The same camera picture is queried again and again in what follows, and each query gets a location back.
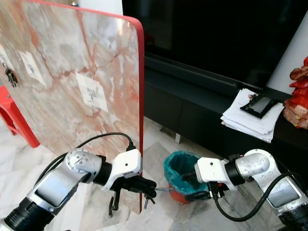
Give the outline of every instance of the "white label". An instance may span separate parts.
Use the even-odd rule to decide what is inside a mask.
[[[109,113],[102,85],[94,79],[75,72],[83,102],[92,107],[99,107]]]
[[[29,76],[31,76],[32,78],[36,79],[38,82],[40,82],[41,84],[46,86],[46,83],[45,83],[42,75],[39,72],[38,66],[35,63],[32,54],[27,52],[27,51],[25,53],[19,51],[19,53],[20,53],[21,59],[24,62],[25,68],[26,68]]]
[[[5,49],[1,45],[0,45],[0,63],[6,64],[9,69],[15,71],[7,53],[5,52]]]

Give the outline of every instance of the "cable connector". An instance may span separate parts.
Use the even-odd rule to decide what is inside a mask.
[[[221,198],[220,193],[219,193],[218,182],[211,181],[211,182],[207,183],[207,185],[208,185],[208,189],[209,189],[210,195],[211,195],[211,197],[214,200],[217,200],[218,198]]]
[[[128,151],[133,150],[133,149],[136,149],[136,146],[134,145],[133,142],[129,142],[126,151],[128,152]]]

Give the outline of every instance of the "marble floor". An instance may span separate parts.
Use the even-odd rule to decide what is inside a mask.
[[[146,178],[166,188],[163,161],[178,150],[220,158],[185,138],[180,144],[175,143],[173,132],[145,118],[143,175]],[[17,207],[41,171],[55,157],[42,145],[32,149],[21,136],[12,136],[0,120],[0,218]],[[45,230],[275,231],[282,226],[268,205],[247,222],[236,223],[223,217],[212,200],[180,205],[167,192],[158,192],[156,204],[149,203],[140,215],[120,203],[120,209],[108,218],[111,195],[111,192],[102,192],[100,186],[80,184],[73,198]],[[220,203],[229,214],[243,216],[252,210],[259,198],[258,188],[252,182],[240,186],[237,192],[227,192]]]

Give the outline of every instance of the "marble table top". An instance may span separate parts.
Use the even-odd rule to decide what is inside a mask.
[[[124,132],[142,152],[143,29],[134,18],[26,0],[2,0],[0,79],[41,144],[60,155],[106,132]],[[85,148],[107,161],[121,136]],[[127,199],[139,210],[139,195]]]

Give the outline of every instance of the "red figurine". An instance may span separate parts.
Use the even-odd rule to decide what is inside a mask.
[[[292,98],[284,102],[283,115],[295,127],[308,129],[308,57],[304,66],[290,73],[290,78],[296,81],[290,84],[295,90]]]

